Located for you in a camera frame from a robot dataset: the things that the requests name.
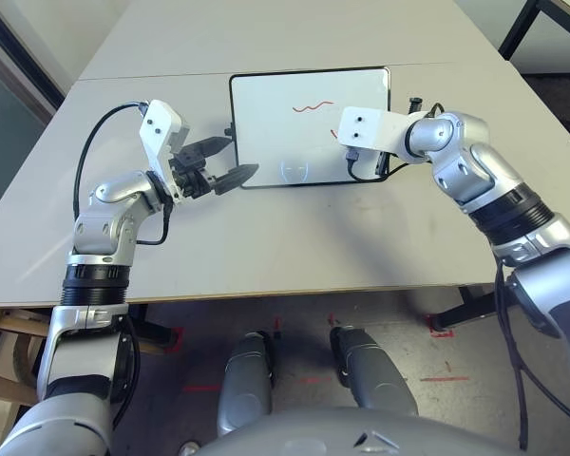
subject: whiteboard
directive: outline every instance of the whiteboard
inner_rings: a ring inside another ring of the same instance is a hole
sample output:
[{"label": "whiteboard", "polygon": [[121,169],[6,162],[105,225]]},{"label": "whiteboard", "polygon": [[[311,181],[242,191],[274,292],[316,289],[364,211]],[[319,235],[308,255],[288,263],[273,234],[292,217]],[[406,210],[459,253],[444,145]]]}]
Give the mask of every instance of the whiteboard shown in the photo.
[{"label": "whiteboard", "polygon": [[[237,164],[259,164],[244,188],[353,182],[337,140],[342,111],[389,110],[390,74],[383,66],[240,74],[230,97]],[[360,154],[355,175],[375,178],[377,157]]]}]

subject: red tape marking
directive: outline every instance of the red tape marking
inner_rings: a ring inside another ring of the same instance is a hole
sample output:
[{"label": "red tape marking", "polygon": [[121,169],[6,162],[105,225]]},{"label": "red tape marking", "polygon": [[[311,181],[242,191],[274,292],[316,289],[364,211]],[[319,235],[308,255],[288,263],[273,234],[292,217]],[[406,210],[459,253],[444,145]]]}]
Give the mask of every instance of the red tape marking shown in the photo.
[{"label": "red tape marking", "polygon": [[325,102],[319,103],[317,106],[304,106],[304,107],[301,107],[301,108],[292,107],[292,109],[293,109],[295,112],[304,112],[304,111],[307,110],[307,109],[310,109],[311,111],[314,111],[315,109],[321,107],[322,105],[333,105],[333,102],[327,102],[327,101],[325,101]]},{"label": "red tape marking", "polygon": [[330,377],[302,377],[299,379],[299,382],[305,385],[316,385],[317,383],[327,383],[331,381],[332,379]]},{"label": "red tape marking", "polygon": [[454,331],[435,331],[430,323],[430,315],[425,316],[425,321],[427,322],[428,331],[430,332],[430,336],[434,337],[435,339],[443,339],[445,337],[454,337]]},{"label": "red tape marking", "polygon": [[221,385],[188,385],[181,390],[183,392],[214,392],[220,391]]},{"label": "red tape marking", "polygon": [[164,349],[165,353],[177,353],[177,352],[179,352],[181,349],[181,344],[183,343],[183,328],[182,327],[171,328],[171,331],[173,331],[175,334],[178,335],[178,340],[175,341],[175,344],[173,344],[173,347],[169,347],[168,349]]},{"label": "red tape marking", "polygon": [[427,377],[421,378],[421,382],[462,382],[470,380],[468,377]]}]

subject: red squiggly line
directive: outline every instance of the red squiggly line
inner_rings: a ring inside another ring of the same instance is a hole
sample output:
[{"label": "red squiggly line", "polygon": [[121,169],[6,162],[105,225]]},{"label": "red squiggly line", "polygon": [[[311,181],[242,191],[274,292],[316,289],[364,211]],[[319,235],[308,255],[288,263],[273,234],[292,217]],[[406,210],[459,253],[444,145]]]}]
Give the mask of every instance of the red squiggly line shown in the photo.
[{"label": "red squiggly line", "polygon": [[311,111],[314,111],[315,109],[319,108],[319,107],[322,106],[322,105],[333,105],[333,102],[327,102],[327,101],[326,101],[326,102],[321,102],[321,103],[319,103],[317,106],[304,106],[304,107],[301,108],[301,109],[296,109],[295,107],[292,107],[292,109],[293,109],[295,112],[304,112],[306,109],[310,109]]}]

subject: white table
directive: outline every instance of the white table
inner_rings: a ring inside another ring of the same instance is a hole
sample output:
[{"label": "white table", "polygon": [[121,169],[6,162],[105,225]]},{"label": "white table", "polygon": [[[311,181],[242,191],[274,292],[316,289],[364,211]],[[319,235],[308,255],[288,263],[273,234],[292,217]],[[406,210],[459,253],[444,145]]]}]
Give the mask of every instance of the white table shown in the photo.
[{"label": "white table", "polygon": [[451,0],[137,1],[81,79],[485,62]]},{"label": "white table", "polygon": [[[512,66],[392,66],[391,75],[394,110],[422,95],[483,117],[494,146],[570,219],[570,136]],[[95,121],[124,100],[159,98],[193,125],[190,141],[219,134],[230,120],[227,79],[77,83],[0,202],[0,306],[58,300],[74,168]],[[139,121],[123,114],[102,130],[82,194],[91,183],[145,168]],[[233,162],[231,148],[210,166],[221,172]],[[153,217],[141,238],[160,229],[161,217]],[[191,200],[174,212],[163,246],[138,248],[128,295],[147,301],[485,283],[493,271],[484,237],[422,165],[383,184],[238,189]]]}]

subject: gray floor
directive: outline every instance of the gray floor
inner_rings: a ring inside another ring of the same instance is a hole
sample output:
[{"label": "gray floor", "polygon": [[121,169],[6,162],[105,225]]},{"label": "gray floor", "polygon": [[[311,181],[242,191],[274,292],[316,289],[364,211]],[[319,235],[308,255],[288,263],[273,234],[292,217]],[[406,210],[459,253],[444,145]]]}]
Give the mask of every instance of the gray floor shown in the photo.
[{"label": "gray floor", "polygon": [[[515,446],[515,388],[496,319],[460,326],[452,337],[435,337],[423,319],[460,303],[456,289],[433,288],[150,305],[149,320],[183,327],[182,346],[165,356],[143,356],[140,384],[116,431],[114,454],[175,455],[188,439],[214,440],[218,389],[230,350],[248,331],[273,333],[277,320],[275,412],[354,406],[334,375],[332,320],[366,328],[386,349],[422,416]],[[565,347],[529,327],[520,309],[511,319],[527,363],[570,404]],[[443,377],[456,380],[435,380]],[[527,395],[530,454],[570,455],[570,421],[533,386],[527,386]]]}]

